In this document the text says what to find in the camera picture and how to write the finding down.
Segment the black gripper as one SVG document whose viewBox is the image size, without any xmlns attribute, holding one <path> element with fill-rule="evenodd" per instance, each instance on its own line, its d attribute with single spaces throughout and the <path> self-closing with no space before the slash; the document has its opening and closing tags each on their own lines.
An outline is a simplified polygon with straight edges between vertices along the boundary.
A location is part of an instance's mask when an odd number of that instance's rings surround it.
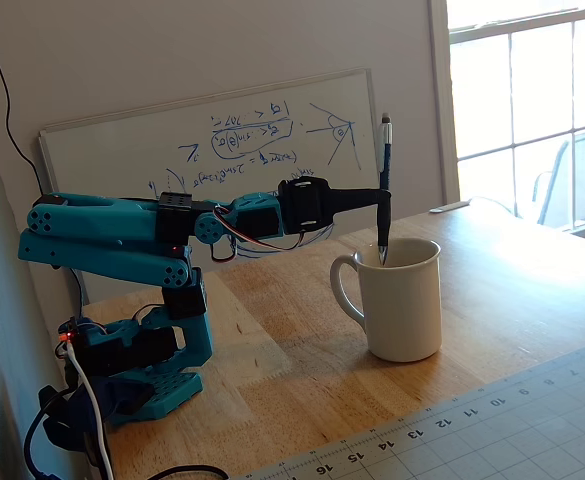
<svg viewBox="0 0 585 480">
<path fill-rule="evenodd" d="M 286 234 L 318 231 L 332 224 L 327 213 L 328 182 L 317 177 L 282 180 L 278 185 L 283 230 Z M 331 189 L 328 211 L 331 214 L 377 206 L 380 217 L 391 216 L 391 193 L 383 189 Z"/>
</svg>

